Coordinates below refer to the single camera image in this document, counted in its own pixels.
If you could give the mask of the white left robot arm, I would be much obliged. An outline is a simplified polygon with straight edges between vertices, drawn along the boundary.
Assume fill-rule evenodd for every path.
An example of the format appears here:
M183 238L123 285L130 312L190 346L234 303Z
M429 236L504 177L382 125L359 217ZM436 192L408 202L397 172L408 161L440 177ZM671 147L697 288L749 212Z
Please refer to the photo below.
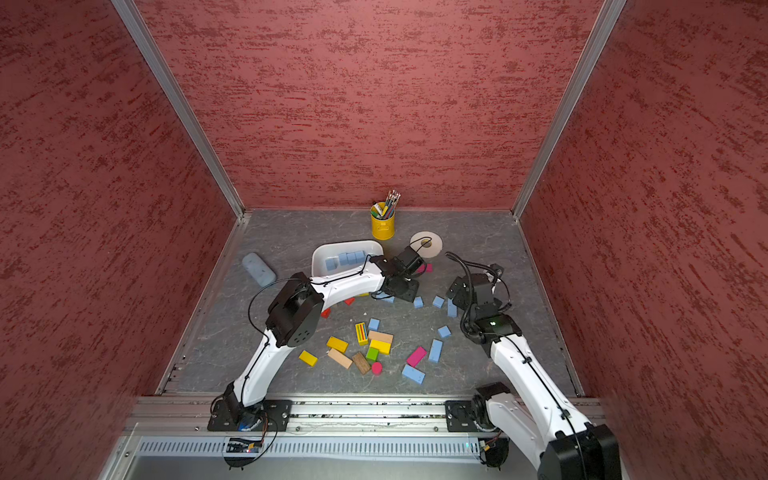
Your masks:
M315 333L323 311L362 294L412 301L418 293L425 260L408 246L400 254L364 256L359 265L339 273L309 277L302 272L281 282L267 309L259 346L244 371L211 403L207 429L236 432L265 427L270 419L263 402L289 354Z

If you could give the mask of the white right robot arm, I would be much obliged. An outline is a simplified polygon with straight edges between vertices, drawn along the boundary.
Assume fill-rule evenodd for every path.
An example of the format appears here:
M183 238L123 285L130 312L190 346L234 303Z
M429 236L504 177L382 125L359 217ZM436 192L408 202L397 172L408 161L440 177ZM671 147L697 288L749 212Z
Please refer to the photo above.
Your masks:
M495 282L485 274L458 276L446 292L463 311L466 338L480 345L511 382L478 390L476 422L496 428L526 456L540 479L621 479L619 443L592 423L536 359L521 328L502 311Z

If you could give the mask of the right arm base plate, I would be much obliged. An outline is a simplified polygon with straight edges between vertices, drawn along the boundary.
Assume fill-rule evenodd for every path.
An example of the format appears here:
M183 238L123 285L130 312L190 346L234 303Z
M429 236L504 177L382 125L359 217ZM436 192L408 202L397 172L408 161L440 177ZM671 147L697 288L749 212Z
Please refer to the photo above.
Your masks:
M444 403L444 407L446 427L449 432L479 432L471 400L448 400Z

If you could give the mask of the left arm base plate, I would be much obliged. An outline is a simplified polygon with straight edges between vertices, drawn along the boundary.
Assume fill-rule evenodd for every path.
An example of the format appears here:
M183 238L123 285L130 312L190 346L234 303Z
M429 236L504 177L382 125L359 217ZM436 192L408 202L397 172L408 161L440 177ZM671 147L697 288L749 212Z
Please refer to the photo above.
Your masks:
M293 407L291 400L265 400L256 406L217 399L213 403L207 430L210 432L284 432Z

